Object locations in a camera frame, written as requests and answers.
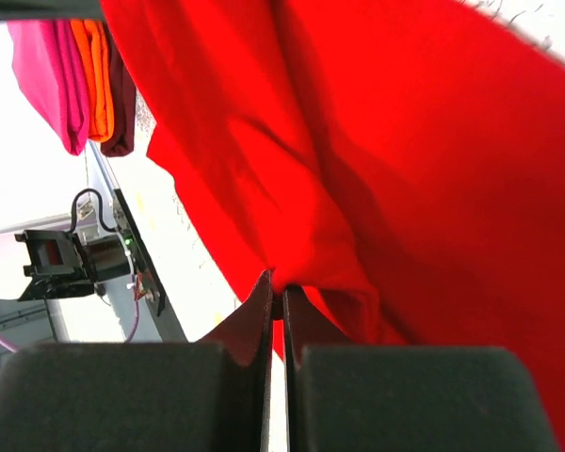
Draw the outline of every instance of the orange fabric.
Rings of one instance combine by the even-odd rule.
[[[115,124],[105,28],[100,22],[89,20],[73,20],[71,26],[88,83],[89,138],[103,143],[113,137]]]

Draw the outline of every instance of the red cloth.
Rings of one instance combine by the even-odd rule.
[[[357,340],[508,347],[565,448],[565,68],[451,0],[103,1],[239,297],[274,267]]]

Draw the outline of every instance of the white wall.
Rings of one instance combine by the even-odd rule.
[[[86,186],[84,157],[73,157],[19,91],[12,43],[0,24],[0,227],[68,212]]]

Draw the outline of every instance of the metal cylinder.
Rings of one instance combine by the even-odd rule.
[[[130,274],[126,250],[115,234],[88,242],[84,246],[84,251],[93,281],[101,283]]]

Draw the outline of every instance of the fabric fold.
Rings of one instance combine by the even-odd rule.
[[[506,347],[565,450],[564,67],[454,0],[103,7],[241,299],[275,268],[356,341]]]
[[[81,57],[89,94],[89,138],[100,143],[113,137],[113,94],[109,80],[109,49],[103,24],[72,20],[71,30]]]
[[[105,30],[109,48],[109,82],[113,94],[113,136],[101,143],[107,157],[123,157],[134,150],[136,85],[123,64],[111,34]]]
[[[69,22],[15,21],[8,32],[19,89],[67,152],[81,154],[89,134],[89,98]]]

